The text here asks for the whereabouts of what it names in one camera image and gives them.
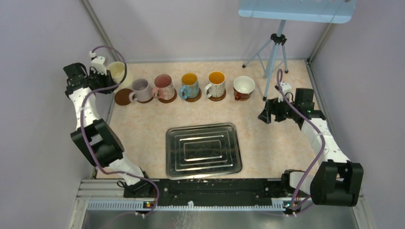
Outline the white red-bottom cup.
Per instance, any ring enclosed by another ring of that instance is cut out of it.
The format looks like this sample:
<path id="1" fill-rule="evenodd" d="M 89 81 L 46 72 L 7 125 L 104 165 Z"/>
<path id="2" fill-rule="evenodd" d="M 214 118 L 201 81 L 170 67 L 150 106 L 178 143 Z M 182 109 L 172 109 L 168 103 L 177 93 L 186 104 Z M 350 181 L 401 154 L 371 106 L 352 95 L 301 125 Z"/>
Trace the white red-bottom cup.
<path id="1" fill-rule="evenodd" d="M 256 88 L 254 80 L 248 76 L 239 76 L 233 82 L 234 99 L 246 101 Z"/>

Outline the cream mug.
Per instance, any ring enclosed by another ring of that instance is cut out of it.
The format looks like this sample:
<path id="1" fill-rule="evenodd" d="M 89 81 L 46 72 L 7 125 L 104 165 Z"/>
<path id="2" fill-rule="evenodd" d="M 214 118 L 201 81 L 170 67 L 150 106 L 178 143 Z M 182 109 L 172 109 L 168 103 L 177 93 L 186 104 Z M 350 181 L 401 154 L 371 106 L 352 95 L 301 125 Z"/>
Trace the cream mug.
<path id="1" fill-rule="evenodd" d="M 110 71 L 111 77 L 115 83 L 118 84 L 119 82 L 121 82 L 125 71 L 125 66 L 123 62 L 112 62 L 107 66 L 107 70 Z M 114 90 L 114 92 L 116 93 L 121 89 L 130 88 L 133 83 L 133 80 L 134 79 L 132 73 L 129 70 L 127 70 L 125 80 L 120 84 L 120 86 L 118 86 L 118 88 Z"/>

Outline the brown coaster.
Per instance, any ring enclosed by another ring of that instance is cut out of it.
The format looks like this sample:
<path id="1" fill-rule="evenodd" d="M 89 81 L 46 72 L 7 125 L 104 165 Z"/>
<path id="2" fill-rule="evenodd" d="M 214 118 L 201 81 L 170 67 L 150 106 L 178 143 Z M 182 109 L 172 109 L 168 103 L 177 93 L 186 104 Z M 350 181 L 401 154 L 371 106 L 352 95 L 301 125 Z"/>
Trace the brown coaster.
<path id="1" fill-rule="evenodd" d="M 138 102 L 138 103 L 141 103 L 141 104 L 147 104 L 147 103 L 151 102 L 153 99 L 154 99 L 154 98 L 152 97 L 152 98 L 150 98 L 149 100 L 146 100 L 146 101 L 137 100 L 137 102 Z"/>
<path id="2" fill-rule="evenodd" d="M 185 99 L 185 101 L 187 101 L 187 102 L 189 102 L 189 103 L 193 103 L 193 102 L 196 102 L 196 101 L 198 101 L 200 98 L 201 98 L 201 96 L 202 96 L 202 91 L 201 91 L 201 89 L 199 88 L 199 92 L 198 92 L 198 94 L 197 94 L 197 96 L 196 97 L 194 97 L 194 98 L 186 98 Z"/>
<path id="3" fill-rule="evenodd" d="M 168 103 L 173 102 L 176 98 L 177 98 L 177 91 L 175 90 L 175 91 L 174 91 L 174 96 L 173 96 L 171 99 L 169 99 L 169 100 L 164 100 L 164 99 L 159 98 L 158 100 L 159 100 L 161 103 L 168 104 Z"/>
<path id="4" fill-rule="evenodd" d="M 115 103 L 120 106 L 125 106 L 131 103 L 129 95 L 132 93 L 131 89 L 124 88 L 116 92 L 114 96 Z"/>
<path id="5" fill-rule="evenodd" d="M 223 93 L 222 96 L 220 96 L 220 97 L 213 97 L 213 96 L 211 96 L 211 97 L 209 98 L 209 100 L 214 101 L 214 102 L 218 102 L 218 101 L 223 100 L 225 97 L 226 97 L 226 90 L 224 90 L 224 93 Z"/>

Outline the silver mug orange inside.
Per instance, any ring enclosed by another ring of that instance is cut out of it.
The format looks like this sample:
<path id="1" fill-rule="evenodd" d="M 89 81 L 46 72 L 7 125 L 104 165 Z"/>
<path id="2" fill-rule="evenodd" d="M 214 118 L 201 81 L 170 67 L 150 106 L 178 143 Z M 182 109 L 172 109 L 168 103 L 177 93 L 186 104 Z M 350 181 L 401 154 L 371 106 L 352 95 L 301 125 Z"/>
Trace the silver mug orange inside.
<path id="1" fill-rule="evenodd" d="M 219 98 L 225 93 L 225 75 L 222 72 L 212 72 L 208 76 L 208 84 L 204 88 L 207 98 Z"/>

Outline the lilac mug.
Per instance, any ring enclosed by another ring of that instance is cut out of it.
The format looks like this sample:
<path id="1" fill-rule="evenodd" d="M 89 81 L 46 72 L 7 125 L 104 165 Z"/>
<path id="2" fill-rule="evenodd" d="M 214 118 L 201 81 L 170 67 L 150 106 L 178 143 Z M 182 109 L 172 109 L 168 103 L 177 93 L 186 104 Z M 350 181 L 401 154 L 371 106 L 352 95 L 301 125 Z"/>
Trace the lilac mug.
<path id="1" fill-rule="evenodd" d="M 152 87 L 146 79 L 137 79 L 131 86 L 132 93 L 129 95 L 131 103 L 137 100 L 146 101 L 153 97 Z"/>

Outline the blue butterfly mug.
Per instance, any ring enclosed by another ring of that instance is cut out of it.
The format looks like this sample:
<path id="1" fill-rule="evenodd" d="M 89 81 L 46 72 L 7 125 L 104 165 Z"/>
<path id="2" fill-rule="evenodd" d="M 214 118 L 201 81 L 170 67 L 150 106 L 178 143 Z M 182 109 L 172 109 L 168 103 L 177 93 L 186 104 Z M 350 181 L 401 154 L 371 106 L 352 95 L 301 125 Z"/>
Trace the blue butterfly mug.
<path id="1" fill-rule="evenodd" d="M 186 98 L 194 98 L 199 92 L 198 78 L 193 73 L 187 73 L 181 78 L 182 86 L 180 88 L 180 98 L 185 100 Z"/>

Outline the pink mug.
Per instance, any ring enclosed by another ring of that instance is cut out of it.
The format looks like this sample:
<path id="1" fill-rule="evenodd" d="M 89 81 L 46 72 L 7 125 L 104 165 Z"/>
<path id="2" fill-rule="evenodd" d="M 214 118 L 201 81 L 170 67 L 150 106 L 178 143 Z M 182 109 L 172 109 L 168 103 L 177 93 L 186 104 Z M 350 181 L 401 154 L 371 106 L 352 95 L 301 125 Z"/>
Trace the pink mug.
<path id="1" fill-rule="evenodd" d="M 167 74 L 158 75 L 154 80 L 155 87 L 152 89 L 154 98 L 169 100 L 174 96 L 175 88 L 172 78 Z"/>

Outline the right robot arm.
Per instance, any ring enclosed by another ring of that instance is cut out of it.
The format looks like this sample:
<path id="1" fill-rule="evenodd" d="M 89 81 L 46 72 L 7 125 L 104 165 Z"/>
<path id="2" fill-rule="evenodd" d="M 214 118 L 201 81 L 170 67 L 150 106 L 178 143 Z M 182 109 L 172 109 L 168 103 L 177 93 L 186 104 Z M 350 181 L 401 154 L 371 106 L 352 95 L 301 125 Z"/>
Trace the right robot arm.
<path id="1" fill-rule="evenodd" d="M 316 205 L 356 206 L 363 178 L 362 165 L 352 162 L 336 143 L 325 115 L 314 108 L 312 89 L 296 89 L 293 102 L 288 100 L 289 94 L 290 90 L 286 89 L 278 98 L 267 99 L 258 119 L 267 124 L 272 116 L 276 122 L 292 119 L 317 155 L 306 171 L 284 173 L 286 180 L 280 183 L 281 193 L 292 199 L 300 192 L 308 194 Z"/>

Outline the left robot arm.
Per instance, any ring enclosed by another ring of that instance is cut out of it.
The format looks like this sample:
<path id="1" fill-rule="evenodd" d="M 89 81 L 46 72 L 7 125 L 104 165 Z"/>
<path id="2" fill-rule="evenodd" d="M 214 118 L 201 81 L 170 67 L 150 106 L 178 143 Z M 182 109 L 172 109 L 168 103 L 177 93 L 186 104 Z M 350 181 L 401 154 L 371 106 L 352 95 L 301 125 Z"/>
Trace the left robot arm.
<path id="1" fill-rule="evenodd" d="M 86 70 L 82 63 L 63 68 L 67 75 L 65 94 L 73 102 L 76 112 L 76 130 L 70 137 L 89 163 L 100 170 L 111 169 L 124 179 L 120 185 L 128 191 L 136 191 L 141 197 L 153 192 L 153 184 L 147 174 L 130 162 L 124 147 L 96 108 L 96 93 L 110 94 L 118 85 L 109 71 L 99 73 Z"/>

